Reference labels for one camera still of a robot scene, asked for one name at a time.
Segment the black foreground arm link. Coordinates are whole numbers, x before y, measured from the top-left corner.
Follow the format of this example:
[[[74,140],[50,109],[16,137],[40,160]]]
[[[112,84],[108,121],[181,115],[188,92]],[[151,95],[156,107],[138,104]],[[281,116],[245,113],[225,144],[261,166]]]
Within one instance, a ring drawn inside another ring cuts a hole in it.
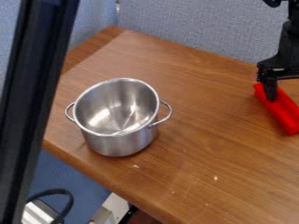
[[[0,224],[21,224],[80,0],[22,0],[0,99]]]

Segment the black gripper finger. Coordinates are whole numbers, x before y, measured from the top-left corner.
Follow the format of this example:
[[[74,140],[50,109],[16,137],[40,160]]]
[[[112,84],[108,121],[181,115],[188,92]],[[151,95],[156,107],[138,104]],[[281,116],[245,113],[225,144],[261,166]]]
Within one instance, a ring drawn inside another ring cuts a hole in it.
[[[276,100],[276,89],[277,89],[276,78],[267,77],[264,82],[264,92],[265,92],[265,98],[271,102]]]

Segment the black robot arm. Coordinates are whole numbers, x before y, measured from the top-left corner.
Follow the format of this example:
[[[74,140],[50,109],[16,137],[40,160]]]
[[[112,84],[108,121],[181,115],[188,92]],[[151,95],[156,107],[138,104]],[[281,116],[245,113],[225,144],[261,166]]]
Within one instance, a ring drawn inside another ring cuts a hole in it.
[[[288,2],[276,54],[256,63],[256,81],[261,83],[265,98],[276,100],[277,82],[299,79],[299,0],[263,0],[272,8]]]

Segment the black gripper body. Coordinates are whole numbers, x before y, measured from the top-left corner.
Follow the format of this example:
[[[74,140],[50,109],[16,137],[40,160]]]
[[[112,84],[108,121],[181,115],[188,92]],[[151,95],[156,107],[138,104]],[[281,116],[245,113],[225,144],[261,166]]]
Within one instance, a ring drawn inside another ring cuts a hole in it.
[[[299,79],[299,26],[287,21],[283,24],[279,47],[275,56],[256,63],[256,80]]]

